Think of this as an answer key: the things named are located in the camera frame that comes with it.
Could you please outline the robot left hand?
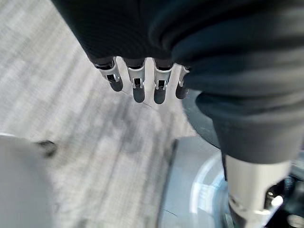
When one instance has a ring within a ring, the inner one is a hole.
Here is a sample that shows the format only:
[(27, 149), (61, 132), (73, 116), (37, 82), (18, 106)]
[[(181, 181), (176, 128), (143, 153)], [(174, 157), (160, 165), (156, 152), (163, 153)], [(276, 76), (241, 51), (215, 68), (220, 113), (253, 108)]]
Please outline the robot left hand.
[(269, 188), (304, 137), (301, 0), (56, 0), (96, 67), (107, 57), (153, 57), (189, 67), (186, 88), (213, 121), (240, 228), (272, 217)]

